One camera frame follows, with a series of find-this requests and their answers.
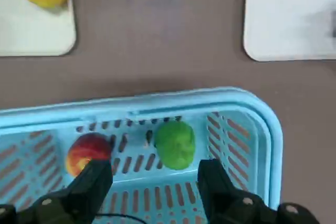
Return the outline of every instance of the green fruit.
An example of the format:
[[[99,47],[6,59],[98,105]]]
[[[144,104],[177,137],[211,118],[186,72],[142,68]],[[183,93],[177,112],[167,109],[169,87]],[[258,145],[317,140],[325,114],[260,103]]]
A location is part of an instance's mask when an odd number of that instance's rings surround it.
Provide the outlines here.
[[[184,122],[164,123],[156,132],[155,146],[164,166],[186,169],[193,162],[196,150],[194,131]]]

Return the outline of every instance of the white plate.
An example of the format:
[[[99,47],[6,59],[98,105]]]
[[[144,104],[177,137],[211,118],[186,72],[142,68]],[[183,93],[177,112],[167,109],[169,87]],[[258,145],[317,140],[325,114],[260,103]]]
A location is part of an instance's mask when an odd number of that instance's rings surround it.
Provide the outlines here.
[[[28,0],[0,0],[0,56],[59,56],[75,44],[72,0],[58,12]]]
[[[335,23],[336,0],[246,0],[244,47],[258,61],[336,59]]]

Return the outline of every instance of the brown table surface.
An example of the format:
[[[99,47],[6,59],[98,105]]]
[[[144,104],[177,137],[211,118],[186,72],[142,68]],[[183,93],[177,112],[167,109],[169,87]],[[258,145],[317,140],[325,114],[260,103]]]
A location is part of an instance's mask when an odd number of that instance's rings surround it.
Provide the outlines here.
[[[251,60],[242,47],[244,1],[75,0],[69,55],[0,59],[0,108],[242,87],[282,123],[282,199],[333,223],[336,63]]]

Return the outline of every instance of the light blue basket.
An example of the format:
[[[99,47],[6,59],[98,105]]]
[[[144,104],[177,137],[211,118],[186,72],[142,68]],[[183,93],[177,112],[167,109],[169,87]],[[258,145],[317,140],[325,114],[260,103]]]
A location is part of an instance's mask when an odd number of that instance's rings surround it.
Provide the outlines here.
[[[182,120],[194,129],[196,153],[186,170],[162,165],[148,139],[159,125]],[[197,190],[201,159],[218,158],[235,186],[267,205],[280,201],[282,131],[273,111],[236,88],[202,89],[0,111],[0,203],[28,207],[73,180],[65,169],[82,134],[115,137],[114,183],[101,212],[148,223],[203,223]],[[97,223],[135,223],[102,217]]]

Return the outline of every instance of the red apple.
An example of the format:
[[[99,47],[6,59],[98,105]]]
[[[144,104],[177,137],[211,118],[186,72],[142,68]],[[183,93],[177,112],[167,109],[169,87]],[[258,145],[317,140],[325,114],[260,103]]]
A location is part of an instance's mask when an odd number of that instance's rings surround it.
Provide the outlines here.
[[[111,160],[112,148],[104,135],[89,133],[79,137],[70,148],[66,168],[78,176],[91,159]]]

